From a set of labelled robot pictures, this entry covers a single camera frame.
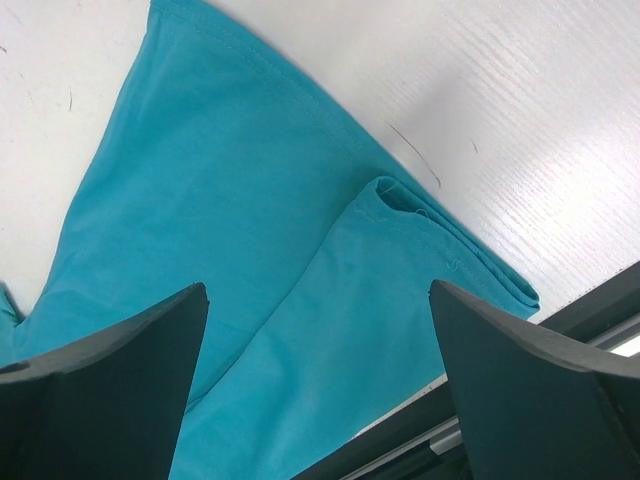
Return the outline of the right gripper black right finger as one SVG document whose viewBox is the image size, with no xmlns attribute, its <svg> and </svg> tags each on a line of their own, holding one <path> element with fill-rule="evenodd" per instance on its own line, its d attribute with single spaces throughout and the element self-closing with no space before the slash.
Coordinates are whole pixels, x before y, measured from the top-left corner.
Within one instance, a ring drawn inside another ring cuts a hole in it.
<svg viewBox="0 0 640 480">
<path fill-rule="evenodd" d="M 636 479 L 639 361 L 445 282 L 429 300 L 476 479 Z"/>
</svg>

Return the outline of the teal t shirt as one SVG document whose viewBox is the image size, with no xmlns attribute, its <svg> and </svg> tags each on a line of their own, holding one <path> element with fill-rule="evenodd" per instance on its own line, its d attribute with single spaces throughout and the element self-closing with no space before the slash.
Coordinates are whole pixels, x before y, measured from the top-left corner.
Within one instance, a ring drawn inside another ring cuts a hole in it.
<svg viewBox="0 0 640 480">
<path fill-rule="evenodd" d="M 174 479 L 290 479 L 443 374 L 442 279 L 517 317 L 535 290 L 347 112 L 202 1 L 154 1 L 11 363 L 201 282 Z"/>
</svg>

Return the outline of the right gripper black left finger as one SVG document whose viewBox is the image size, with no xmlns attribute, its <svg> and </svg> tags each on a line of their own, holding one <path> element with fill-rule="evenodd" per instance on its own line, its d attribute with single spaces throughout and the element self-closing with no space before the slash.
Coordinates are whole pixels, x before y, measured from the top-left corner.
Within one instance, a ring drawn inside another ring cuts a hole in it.
<svg viewBox="0 0 640 480">
<path fill-rule="evenodd" d="M 167 478 L 207 314 L 206 288 L 192 284 L 2 367 L 2 478 Z"/>
</svg>

